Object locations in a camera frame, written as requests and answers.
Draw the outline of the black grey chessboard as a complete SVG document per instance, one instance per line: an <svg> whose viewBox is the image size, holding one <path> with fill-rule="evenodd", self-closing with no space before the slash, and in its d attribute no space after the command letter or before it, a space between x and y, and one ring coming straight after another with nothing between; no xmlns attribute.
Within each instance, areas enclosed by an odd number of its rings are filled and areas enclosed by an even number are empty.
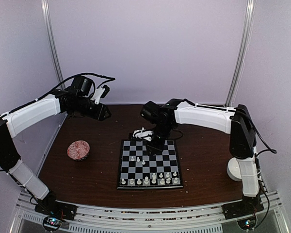
<svg viewBox="0 0 291 233"><path fill-rule="evenodd" d="M173 182L175 171L177 172L178 183ZM169 178L165 178L167 172L170 173ZM157 175L155 184L151 183L153 173ZM160 173L163 173L165 184L160 184ZM149 178L148 185L144 185L145 177ZM126 180L125 185L121 184L122 178ZM129 184L130 179L134 179L133 185ZM140 185L136 183L138 179L142 181ZM171 182L167 184L166 179L171 179ZM117 177L118 190L176 189L183 187L178 150L174 140L167 140L162 154L159 155L148 155L144 141L122 140Z"/></svg>

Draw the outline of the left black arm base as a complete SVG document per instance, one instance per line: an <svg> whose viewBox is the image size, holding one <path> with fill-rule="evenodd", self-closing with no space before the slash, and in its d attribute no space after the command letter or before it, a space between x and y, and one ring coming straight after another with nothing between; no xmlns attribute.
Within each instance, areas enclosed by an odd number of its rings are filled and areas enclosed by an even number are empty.
<svg viewBox="0 0 291 233"><path fill-rule="evenodd" d="M35 199L35 211L46 215L42 220L43 228L50 233L59 230L68 220L74 220L77 206L56 200Z"/></svg>

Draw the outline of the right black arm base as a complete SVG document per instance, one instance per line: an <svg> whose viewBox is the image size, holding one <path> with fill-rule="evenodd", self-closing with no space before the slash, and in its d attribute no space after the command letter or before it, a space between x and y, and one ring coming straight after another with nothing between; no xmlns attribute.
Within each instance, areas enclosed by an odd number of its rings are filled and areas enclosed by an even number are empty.
<svg viewBox="0 0 291 233"><path fill-rule="evenodd" d="M255 197L242 196L241 201L224 204L222 210L225 219L237 219L238 226L245 231L251 231L257 225L256 213L263 211L260 194Z"/></svg>

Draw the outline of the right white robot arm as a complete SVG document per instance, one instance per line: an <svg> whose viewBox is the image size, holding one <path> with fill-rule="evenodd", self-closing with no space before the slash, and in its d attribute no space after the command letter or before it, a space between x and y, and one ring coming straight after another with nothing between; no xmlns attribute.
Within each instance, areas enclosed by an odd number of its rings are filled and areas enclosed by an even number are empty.
<svg viewBox="0 0 291 233"><path fill-rule="evenodd" d="M216 107L193 103L188 99L171 99L162 106L147 102L140 115L155 127L135 130L133 137L146 140L147 148L153 155L162 151L170 132L179 124L201 126L229 134L229 151L238 162L242 193L246 197L239 203L239 210L247 215L257 207L255 196L259 193L259 175L256 131L246 106Z"/></svg>

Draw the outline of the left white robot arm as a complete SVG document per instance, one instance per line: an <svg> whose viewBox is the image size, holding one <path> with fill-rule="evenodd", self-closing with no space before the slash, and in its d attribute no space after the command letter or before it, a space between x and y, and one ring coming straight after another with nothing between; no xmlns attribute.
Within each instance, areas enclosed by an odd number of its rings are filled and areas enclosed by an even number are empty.
<svg viewBox="0 0 291 233"><path fill-rule="evenodd" d="M81 73L67 78L72 83L60 89L63 82L54 86L42 96L13 110L0 114L0 172L4 172L42 200L41 207L50 216L58 214L60 205L48 197L49 188L37 177L37 167L26 165L21 158L23 152L39 156L42 147L56 135L55 124L61 123L65 115L79 113L98 121L111 116L107 105L101 100L109 93L108 82L114 78L101 76L103 82L96 85L93 73Z"/></svg>

